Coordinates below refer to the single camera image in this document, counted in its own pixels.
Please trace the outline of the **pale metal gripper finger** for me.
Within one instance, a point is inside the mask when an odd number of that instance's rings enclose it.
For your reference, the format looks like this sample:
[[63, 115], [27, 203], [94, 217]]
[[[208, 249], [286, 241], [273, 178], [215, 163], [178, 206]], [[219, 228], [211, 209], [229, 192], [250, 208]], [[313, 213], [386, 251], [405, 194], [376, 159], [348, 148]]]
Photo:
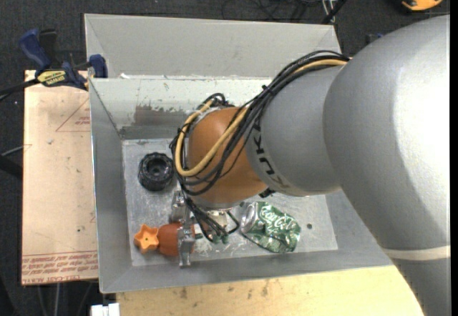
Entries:
[[184, 224], [177, 231], [177, 248], [180, 267], [190, 266], [190, 255], [195, 245], [194, 227]]
[[187, 224], [190, 221], [190, 210], [186, 197], [180, 190], [174, 191], [169, 220], [181, 224]]

